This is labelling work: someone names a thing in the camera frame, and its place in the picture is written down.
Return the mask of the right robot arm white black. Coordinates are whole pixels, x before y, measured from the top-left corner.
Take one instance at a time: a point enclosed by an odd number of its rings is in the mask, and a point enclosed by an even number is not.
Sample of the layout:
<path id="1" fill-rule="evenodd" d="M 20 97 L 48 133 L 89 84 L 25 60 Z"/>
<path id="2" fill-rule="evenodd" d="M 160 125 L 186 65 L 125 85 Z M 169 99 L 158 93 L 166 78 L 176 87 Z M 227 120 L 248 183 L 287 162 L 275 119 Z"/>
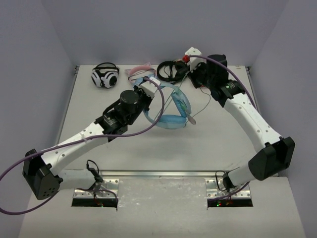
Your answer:
<path id="1" fill-rule="evenodd" d="M 256 152 L 246 165 L 224 173 L 225 190 L 231 192 L 240 185 L 253 180 L 263 181 L 289 168 L 295 149 L 294 140 L 283 137 L 265 121 L 246 87 L 228 68 L 226 56 L 186 55 L 184 59 L 192 72 L 200 66 L 197 59 L 206 60 L 207 75 L 198 83 L 208 88 L 211 96 L 235 118 Z"/>

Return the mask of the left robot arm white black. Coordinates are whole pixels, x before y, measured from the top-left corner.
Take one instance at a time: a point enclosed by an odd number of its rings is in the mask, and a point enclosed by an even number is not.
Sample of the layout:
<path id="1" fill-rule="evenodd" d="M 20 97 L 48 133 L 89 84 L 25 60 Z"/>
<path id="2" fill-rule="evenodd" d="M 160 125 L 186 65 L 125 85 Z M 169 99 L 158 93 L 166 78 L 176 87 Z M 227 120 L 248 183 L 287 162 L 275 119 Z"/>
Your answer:
<path id="1" fill-rule="evenodd" d="M 127 137 L 128 126 L 149 108 L 156 91 L 157 88 L 148 83 L 125 90 L 100 117 L 79 133 L 41 152 L 28 151 L 22 175 L 35 197 L 44 200 L 60 190 L 72 188 L 98 191 L 104 180 L 96 169 L 87 166 L 82 170 L 67 170 L 66 166 L 96 147 L 118 137 Z"/>

